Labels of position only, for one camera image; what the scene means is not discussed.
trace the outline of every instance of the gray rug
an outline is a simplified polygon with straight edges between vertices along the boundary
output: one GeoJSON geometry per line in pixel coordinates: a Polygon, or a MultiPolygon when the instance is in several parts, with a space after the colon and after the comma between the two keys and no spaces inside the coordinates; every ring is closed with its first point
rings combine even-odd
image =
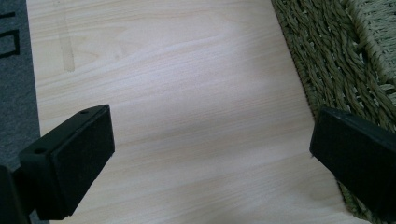
{"type": "MultiPolygon", "coordinates": [[[[0,164],[19,167],[18,153],[40,137],[25,0],[0,1],[0,164]]],[[[31,215],[32,223],[38,221],[31,215]]]]}

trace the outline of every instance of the woven texture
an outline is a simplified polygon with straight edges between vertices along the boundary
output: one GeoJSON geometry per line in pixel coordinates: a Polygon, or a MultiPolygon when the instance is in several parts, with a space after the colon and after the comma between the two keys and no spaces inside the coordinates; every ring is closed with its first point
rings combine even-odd
{"type": "MultiPolygon", "coordinates": [[[[396,1],[272,0],[314,116],[326,105],[396,132],[396,1]]],[[[342,184],[356,217],[382,222],[342,184]]]]}

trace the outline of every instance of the wooden floor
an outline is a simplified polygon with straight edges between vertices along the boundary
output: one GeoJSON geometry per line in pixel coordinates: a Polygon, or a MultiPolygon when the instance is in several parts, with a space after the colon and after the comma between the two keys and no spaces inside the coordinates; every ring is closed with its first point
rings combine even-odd
{"type": "Polygon", "coordinates": [[[269,0],[28,1],[42,134],[110,104],[116,153],[53,223],[365,223],[308,151],[269,0]]]}

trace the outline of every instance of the screw hole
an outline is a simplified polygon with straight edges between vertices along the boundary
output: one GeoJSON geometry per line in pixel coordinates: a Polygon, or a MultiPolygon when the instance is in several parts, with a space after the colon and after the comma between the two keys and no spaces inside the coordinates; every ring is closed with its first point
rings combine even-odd
{"type": "Polygon", "coordinates": [[[47,150],[46,149],[44,149],[44,148],[37,148],[37,149],[35,149],[35,154],[42,154],[42,153],[44,153],[44,152],[46,152],[47,150]]]}

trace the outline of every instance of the black plastic part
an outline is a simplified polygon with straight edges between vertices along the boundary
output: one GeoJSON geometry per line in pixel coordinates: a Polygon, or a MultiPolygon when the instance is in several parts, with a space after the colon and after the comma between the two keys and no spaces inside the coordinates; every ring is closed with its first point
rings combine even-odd
{"type": "Polygon", "coordinates": [[[396,220],[394,133],[347,112],[323,108],[310,151],[374,214],[396,220]]]}
{"type": "Polygon", "coordinates": [[[12,173],[0,166],[0,223],[29,224],[12,173]]]}
{"type": "Polygon", "coordinates": [[[40,219],[71,216],[113,153],[108,105],[80,111],[21,152],[40,219]]]}

